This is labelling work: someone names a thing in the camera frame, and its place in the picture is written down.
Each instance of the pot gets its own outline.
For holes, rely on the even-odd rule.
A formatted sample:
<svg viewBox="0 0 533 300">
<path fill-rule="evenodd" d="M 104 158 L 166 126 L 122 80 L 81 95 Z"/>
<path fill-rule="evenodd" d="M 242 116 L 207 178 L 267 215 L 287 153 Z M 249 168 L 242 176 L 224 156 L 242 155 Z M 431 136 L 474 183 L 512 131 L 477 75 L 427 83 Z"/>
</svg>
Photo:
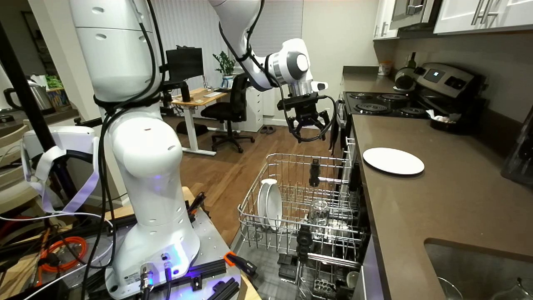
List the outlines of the pot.
<svg viewBox="0 0 533 300">
<path fill-rule="evenodd" d="M 401 68 L 396 75 L 396 90 L 411 91 L 416 88 L 417 76 L 414 68 Z"/>
<path fill-rule="evenodd" d="M 412 66 L 406 66 L 406 68 L 401 68 L 396 75 L 396 90 L 401 90 L 401 91 L 412 91 L 416 90 L 416 85 L 417 85 L 417 78 L 421 75 L 426 73 L 426 68 L 422 66 L 417 66 L 417 68 L 412 68 Z"/>
</svg>

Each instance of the dishwasher rack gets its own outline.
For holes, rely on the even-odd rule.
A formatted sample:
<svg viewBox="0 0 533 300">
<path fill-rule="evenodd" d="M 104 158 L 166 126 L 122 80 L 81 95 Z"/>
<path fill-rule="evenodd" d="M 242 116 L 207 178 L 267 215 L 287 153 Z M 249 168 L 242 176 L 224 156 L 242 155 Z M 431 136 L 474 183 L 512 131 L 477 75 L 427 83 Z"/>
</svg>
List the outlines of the dishwasher rack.
<svg viewBox="0 0 533 300">
<path fill-rule="evenodd" d="M 346 178 L 352 160 L 294 153 L 267 156 L 259 176 L 237 206 L 242 243 L 276 253 L 302 255 L 312 261 L 357 268 L 369 233 L 361 228 L 361 198 Z M 282 193 L 277 230 L 259 213 L 262 180 L 276 178 Z M 312 238 L 302 253 L 304 238 Z"/>
</svg>

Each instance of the dishwasher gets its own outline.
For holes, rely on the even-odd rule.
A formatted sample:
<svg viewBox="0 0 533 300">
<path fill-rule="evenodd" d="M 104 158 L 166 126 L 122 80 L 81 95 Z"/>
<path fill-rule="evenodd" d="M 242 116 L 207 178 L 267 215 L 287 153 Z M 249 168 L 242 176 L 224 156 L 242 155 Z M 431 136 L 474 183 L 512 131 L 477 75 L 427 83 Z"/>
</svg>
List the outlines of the dishwasher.
<svg viewBox="0 0 533 300">
<path fill-rule="evenodd" d="M 257 265 L 262 298 L 352 298 L 369 226 L 362 196 L 347 188 L 351 158 L 272 153 L 237 206 L 234 251 Z M 276 180 L 281 210 L 262 211 L 261 190 Z"/>
</svg>

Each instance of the office chair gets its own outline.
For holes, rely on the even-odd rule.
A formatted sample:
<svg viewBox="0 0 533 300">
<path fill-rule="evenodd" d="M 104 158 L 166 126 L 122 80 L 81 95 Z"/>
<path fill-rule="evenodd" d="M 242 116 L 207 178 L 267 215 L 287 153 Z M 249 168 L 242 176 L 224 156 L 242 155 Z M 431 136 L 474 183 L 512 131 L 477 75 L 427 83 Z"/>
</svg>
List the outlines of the office chair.
<svg viewBox="0 0 533 300">
<path fill-rule="evenodd" d="M 237 140 L 251 140 L 256 141 L 254 136 L 249 135 L 239 135 L 232 130 L 232 121 L 244 121 L 247 120 L 247 88 L 251 86 L 249 76 L 246 73 L 241 73 L 234 80 L 234 86 L 231 91 L 231 101 L 221 101 L 212 106 L 207 106 L 202 110 L 204 116 L 217 118 L 221 121 L 227 121 L 227 131 L 226 133 L 216 133 L 212 135 L 212 148 L 217 150 L 222 143 L 234 143 L 239 150 L 239 153 L 244 153 L 244 148 L 237 143 Z"/>
</svg>

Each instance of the white wall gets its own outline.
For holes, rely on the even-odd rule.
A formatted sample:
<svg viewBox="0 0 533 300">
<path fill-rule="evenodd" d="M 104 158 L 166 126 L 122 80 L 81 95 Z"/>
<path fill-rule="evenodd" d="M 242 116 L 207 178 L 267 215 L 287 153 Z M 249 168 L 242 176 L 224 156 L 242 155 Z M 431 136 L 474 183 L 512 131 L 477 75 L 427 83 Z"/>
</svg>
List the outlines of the white wall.
<svg viewBox="0 0 533 300">
<path fill-rule="evenodd" d="M 374 51 L 377 0 L 306 0 L 304 40 L 317 80 L 331 83 L 334 98 L 342 95 L 344 65 L 379 65 Z"/>
<path fill-rule="evenodd" d="M 485 75 L 489 88 L 484 95 L 490 108 L 505 116 L 524 121 L 533 106 L 533 33 L 401 40 L 397 66 L 404 66 L 412 51 L 419 63 L 456 63 Z"/>
</svg>

